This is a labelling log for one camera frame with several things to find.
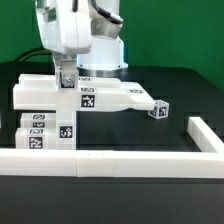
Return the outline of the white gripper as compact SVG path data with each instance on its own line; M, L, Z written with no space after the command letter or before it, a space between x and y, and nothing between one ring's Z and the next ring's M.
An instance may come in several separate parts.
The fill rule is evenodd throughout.
M35 0L35 9L43 47L57 52L53 63L60 87L76 89L79 71L74 54L86 54L91 48L88 0Z

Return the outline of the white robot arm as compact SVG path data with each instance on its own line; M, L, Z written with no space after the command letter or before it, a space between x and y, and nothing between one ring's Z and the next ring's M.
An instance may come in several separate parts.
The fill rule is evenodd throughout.
M78 69L124 68L120 0L35 0L42 45L52 52L56 83L75 88Z

